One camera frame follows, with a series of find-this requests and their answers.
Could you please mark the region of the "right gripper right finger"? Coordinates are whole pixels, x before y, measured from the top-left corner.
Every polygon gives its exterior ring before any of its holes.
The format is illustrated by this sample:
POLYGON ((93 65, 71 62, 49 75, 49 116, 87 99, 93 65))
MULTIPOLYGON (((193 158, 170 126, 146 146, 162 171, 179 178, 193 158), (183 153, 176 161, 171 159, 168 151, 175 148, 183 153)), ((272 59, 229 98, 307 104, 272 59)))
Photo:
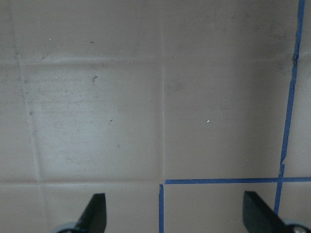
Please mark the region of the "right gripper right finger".
POLYGON ((254 191, 245 191, 242 203, 242 220, 249 233, 309 233, 301 224, 287 224, 254 191))

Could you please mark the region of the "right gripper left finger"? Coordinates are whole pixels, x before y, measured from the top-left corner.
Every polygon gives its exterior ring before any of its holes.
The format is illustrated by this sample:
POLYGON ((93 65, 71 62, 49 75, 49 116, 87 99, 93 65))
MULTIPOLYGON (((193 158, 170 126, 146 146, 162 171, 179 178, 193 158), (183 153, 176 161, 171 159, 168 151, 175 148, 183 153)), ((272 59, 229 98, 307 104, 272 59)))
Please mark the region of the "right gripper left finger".
POLYGON ((57 227, 55 233, 104 233, 107 225, 105 193, 94 194, 76 223, 57 227))

